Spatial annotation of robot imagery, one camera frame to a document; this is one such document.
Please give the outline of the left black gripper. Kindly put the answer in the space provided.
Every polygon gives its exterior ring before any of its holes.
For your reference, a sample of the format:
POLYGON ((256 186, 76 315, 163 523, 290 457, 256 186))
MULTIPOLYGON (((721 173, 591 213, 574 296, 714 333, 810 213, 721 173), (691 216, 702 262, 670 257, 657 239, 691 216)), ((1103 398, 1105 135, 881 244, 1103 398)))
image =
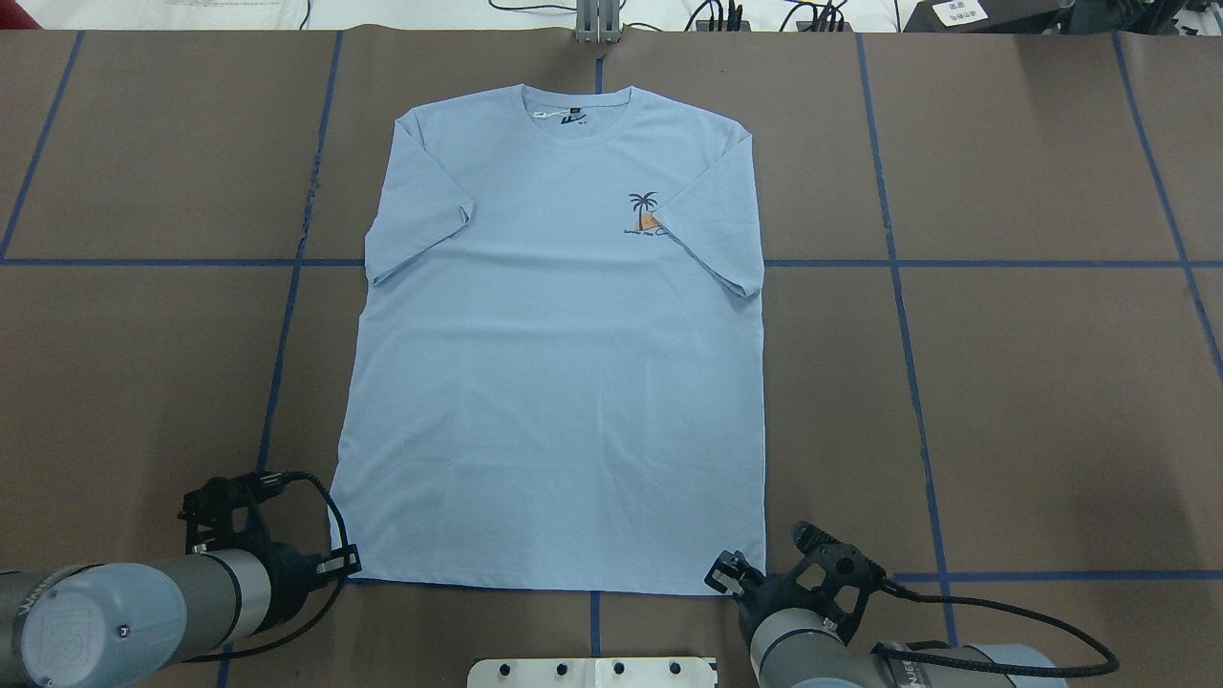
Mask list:
POLYGON ((355 544, 328 554, 303 556, 297 549, 274 543, 260 563, 270 583, 270 600, 260 627, 276 627, 294 620, 312 591, 322 591, 334 582, 331 596, 319 611, 320 615, 327 613, 350 576, 362 571, 361 554, 355 544))

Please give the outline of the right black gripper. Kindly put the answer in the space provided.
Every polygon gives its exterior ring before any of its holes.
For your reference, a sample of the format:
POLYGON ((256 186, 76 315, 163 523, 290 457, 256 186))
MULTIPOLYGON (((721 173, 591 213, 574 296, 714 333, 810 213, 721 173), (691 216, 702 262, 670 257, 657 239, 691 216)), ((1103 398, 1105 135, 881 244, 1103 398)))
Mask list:
POLYGON ((767 576, 741 551, 723 551, 707 571, 704 584, 733 598, 740 627, 759 627, 769 615, 794 606, 793 580, 767 576))

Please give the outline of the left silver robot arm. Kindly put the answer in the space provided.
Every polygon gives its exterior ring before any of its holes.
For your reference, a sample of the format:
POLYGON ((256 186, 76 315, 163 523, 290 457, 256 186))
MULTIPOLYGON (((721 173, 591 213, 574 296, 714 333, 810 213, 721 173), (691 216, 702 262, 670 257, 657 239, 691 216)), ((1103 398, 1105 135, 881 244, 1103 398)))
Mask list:
POLYGON ((302 556, 241 547, 150 565, 70 565, 2 573, 5 687, 130 687, 285 624, 312 591, 358 573, 353 545, 302 556))

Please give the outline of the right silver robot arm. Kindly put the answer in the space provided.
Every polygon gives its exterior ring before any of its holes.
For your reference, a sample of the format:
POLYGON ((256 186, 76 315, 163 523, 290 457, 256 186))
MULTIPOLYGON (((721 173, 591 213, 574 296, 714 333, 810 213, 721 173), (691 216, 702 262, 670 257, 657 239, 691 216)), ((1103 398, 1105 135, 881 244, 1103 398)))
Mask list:
POLYGON ((852 653, 870 594, 884 572, 859 547, 822 544, 786 573, 766 574, 745 554, 723 551, 706 584, 729 593, 740 613, 748 660, 761 687, 1065 687, 1035 677, 1048 657, 1022 645, 922 646, 879 643, 852 653))

